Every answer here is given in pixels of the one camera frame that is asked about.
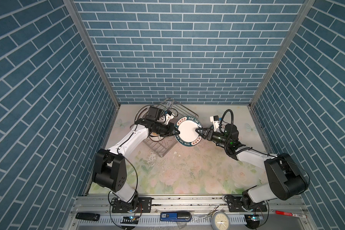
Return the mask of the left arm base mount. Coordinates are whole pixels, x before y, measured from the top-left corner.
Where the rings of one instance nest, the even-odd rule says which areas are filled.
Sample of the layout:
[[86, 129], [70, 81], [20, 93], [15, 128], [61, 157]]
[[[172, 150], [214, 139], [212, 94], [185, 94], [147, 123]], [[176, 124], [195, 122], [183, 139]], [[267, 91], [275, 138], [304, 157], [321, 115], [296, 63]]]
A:
[[151, 197], [134, 198], [131, 203], [124, 202], [116, 197], [111, 200], [112, 213], [150, 213], [151, 206]]

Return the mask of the metal wire dish rack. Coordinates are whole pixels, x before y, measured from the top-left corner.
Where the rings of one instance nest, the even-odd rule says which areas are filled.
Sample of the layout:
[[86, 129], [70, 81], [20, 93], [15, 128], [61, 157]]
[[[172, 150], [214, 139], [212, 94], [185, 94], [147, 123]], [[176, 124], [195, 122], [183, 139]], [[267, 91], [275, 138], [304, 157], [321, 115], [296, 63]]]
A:
[[175, 137], [178, 128], [174, 126], [183, 117], [199, 118], [197, 113], [180, 102], [167, 98], [161, 103], [143, 106], [136, 113], [134, 121], [147, 125], [149, 132], [143, 142], [158, 156], [163, 157], [178, 143]]

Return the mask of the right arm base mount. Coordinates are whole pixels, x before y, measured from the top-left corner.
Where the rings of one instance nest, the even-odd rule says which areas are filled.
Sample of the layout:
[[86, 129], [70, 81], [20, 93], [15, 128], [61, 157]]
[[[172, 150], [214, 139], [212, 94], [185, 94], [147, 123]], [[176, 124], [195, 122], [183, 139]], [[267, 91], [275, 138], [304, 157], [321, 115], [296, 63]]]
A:
[[264, 201], [254, 203], [246, 196], [226, 195], [223, 200], [227, 203], [230, 212], [268, 211], [267, 204]]

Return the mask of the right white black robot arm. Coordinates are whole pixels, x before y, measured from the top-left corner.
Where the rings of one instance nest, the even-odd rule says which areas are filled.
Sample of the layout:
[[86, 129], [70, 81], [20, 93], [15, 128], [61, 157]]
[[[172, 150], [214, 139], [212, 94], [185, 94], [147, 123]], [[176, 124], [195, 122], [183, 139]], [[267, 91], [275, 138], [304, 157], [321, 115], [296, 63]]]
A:
[[287, 200], [305, 192], [310, 185], [310, 179], [302, 174], [303, 168], [289, 154], [271, 155], [242, 144], [235, 125], [227, 124], [225, 130], [219, 132], [211, 128], [197, 128], [195, 131], [203, 139], [224, 148], [232, 159], [265, 171], [267, 183], [242, 192], [241, 206], [246, 211], [251, 211], [268, 200]]

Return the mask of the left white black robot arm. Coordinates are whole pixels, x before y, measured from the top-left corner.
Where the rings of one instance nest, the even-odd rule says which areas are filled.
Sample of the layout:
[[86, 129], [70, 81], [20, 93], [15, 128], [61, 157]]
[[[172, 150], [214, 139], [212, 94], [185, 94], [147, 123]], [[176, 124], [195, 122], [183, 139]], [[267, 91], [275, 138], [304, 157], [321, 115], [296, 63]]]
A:
[[110, 189], [128, 212], [137, 208], [138, 192], [126, 183], [126, 162], [130, 162], [130, 154], [151, 133], [170, 137], [180, 131], [174, 123], [164, 124], [141, 118], [121, 141], [109, 149], [100, 149], [95, 155], [92, 182]]

